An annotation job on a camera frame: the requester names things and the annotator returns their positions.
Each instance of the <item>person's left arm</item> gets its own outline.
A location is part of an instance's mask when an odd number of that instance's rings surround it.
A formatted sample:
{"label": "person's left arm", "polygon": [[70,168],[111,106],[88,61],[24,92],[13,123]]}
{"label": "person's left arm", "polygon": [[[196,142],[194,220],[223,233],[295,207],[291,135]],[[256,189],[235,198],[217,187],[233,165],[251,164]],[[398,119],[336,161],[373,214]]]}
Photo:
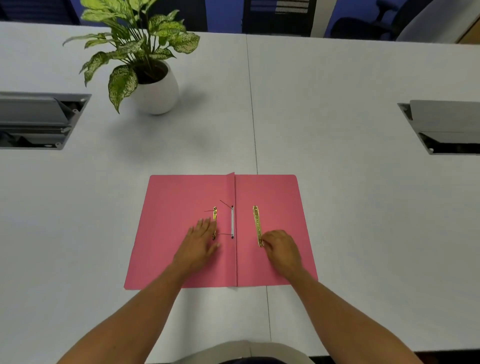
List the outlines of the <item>person's left arm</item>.
{"label": "person's left arm", "polygon": [[215,229],[216,221],[200,219],[167,269],[81,338],[58,364],[145,363],[185,280],[217,250],[218,244],[210,244]]}

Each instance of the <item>person's left hand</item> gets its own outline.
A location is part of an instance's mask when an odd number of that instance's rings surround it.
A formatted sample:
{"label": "person's left hand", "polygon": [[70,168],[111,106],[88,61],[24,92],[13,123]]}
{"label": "person's left hand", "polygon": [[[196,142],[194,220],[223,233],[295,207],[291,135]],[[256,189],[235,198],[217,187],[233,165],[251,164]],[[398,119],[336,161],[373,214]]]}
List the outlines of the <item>person's left hand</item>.
{"label": "person's left hand", "polygon": [[198,220],[195,227],[188,229],[185,239],[173,257],[172,264],[189,276],[202,269],[220,244],[213,243],[213,232],[216,230],[216,221],[210,218]]}

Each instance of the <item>potted plant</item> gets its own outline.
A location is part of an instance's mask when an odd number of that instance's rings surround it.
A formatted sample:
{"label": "potted plant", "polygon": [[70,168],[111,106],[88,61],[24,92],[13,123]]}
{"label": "potted plant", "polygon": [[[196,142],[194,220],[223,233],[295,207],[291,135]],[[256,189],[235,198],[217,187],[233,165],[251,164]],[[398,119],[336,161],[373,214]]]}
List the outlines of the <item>potted plant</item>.
{"label": "potted plant", "polygon": [[175,21],[178,10],[168,15],[148,17],[148,9],[156,0],[81,0],[86,8],[82,19],[102,22],[110,33],[73,36],[88,39],[85,48],[110,43],[116,49],[98,52],[83,65],[85,86],[95,71],[110,60],[124,64],[114,68],[108,82],[108,94],[115,110],[121,101],[132,96],[139,110],[151,114],[169,111],[179,97],[178,84],[166,59],[175,57],[170,48],[192,53],[200,37],[188,33],[182,21]]}

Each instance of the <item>soil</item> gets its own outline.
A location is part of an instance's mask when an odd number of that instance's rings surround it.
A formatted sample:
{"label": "soil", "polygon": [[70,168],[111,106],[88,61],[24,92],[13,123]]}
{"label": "soil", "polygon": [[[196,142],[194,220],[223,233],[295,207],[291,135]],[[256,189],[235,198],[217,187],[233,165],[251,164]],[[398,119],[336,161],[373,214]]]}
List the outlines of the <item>soil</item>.
{"label": "soil", "polygon": [[154,84],[163,80],[168,73],[168,67],[163,62],[150,61],[152,68],[145,64],[139,64],[133,67],[137,74],[138,83],[141,85]]}

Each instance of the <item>person's right arm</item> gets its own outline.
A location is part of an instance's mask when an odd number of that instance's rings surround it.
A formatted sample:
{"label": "person's right arm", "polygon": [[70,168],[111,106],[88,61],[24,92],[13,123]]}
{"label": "person's right arm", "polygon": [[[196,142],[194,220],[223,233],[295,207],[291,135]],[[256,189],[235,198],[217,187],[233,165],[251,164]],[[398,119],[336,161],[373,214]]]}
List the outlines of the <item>person's right arm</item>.
{"label": "person's right arm", "polygon": [[421,364],[394,334],[313,279],[290,235],[277,230],[262,239],[270,262],[297,292],[336,364]]}

